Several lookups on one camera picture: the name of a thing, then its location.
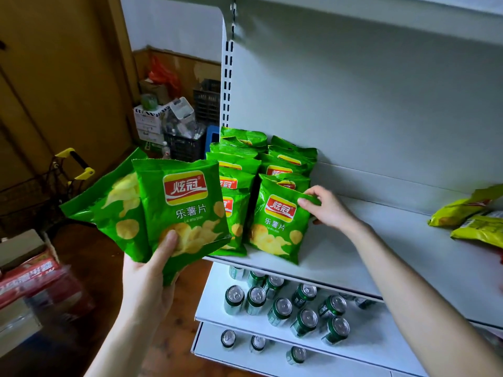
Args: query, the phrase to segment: forearm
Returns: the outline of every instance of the forearm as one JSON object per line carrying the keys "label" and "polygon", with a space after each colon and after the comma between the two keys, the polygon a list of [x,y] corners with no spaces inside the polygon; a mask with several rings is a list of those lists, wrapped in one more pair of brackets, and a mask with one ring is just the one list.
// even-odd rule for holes
{"label": "forearm", "polygon": [[503,362],[475,329],[372,228],[344,233],[354,243],[400,332],[430,376],[501,375]]}
{"label": "forearm", "polygon": [[119,313],[85,377],[137,377],[156,326]]}

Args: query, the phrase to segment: person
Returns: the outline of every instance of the person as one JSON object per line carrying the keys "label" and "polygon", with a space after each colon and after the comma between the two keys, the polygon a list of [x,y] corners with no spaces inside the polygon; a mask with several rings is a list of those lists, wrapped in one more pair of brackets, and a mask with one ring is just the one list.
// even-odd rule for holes
{"label": "person", "polygon": [[[428,282],[400,259],[365,222],[329,190],[313,186],[321,206],[298,204],[323,223],[340,230],[355,245],[401,334],[431,377],[497,377],[503,361],[472,325]],[[171,231],[146,264],[124,256],[124,295],[117,320],[87,377],[137,376],[156,328],[173,302],[174,284],[162,288],[162,268],[173,253]]]}

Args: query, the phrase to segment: wooden floor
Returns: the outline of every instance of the wooden floor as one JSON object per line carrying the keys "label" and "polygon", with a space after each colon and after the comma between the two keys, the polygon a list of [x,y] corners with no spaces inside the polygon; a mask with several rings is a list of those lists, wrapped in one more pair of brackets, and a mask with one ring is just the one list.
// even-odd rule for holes
{"label": "wooden floor", "polygon": [[[83,375],[113,325],[122,299],[123,253],[97,229],[67,225],[53,240],[63,263],[85,285],[96,302],[96,309],[76,325],[83,336],[85,357],[73,375]],[[161,323],[143,363],[141,376],[245,377],[248,372],[229,368],[191,354],[198,322],[194,314],[203,292],[211,262],[200,260],[180,275],[173,307]]]}

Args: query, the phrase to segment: hand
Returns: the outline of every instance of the hand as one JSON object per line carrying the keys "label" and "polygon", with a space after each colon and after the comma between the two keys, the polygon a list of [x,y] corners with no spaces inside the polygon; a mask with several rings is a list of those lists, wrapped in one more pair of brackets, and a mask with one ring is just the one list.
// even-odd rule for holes
{"label": "hand", "polygon": [[339,199],[322,186],[315,185],[304,192],[307,195],[317,196],[321,201],[321,206],[317,206],[305,198],[299,198],[298,203],[301,208],[306,209],[317,220],[315,224],[324,223],[327,226],[345,232],[361,221],[346,208]]}
{"label": "hand", "polygon": [[134,262],[124,254],[123,296],[119,316],[155,325],[166,317],[174,297],[172,285],[162,287],[162,269],[177,246],[178,234],[171,230],[147,263]]}

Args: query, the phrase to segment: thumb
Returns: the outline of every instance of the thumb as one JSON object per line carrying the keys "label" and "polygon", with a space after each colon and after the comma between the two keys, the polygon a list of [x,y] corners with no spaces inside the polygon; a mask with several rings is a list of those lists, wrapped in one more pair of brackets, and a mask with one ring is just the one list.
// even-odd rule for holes
{"label": "thumb", "polygon": [[299,203],[302,209],[307,210],[312,215],[316,215],[317,212],[319,212],[319,210],[321,209],[321,206],[315,205],[311,201],[305,198],[299,198],[297,202]]}
{"label": "thumb", "polygon": [[166,265],[167,260],[173,254],[175,247],[177,247],[177,243],[178,234],[175,230],[170,230],[170,232],[165,236],[164,240],[154,251],[152,258],[150,258],[147,265],[152,268],[154,272],[162,272],[162,269]]}

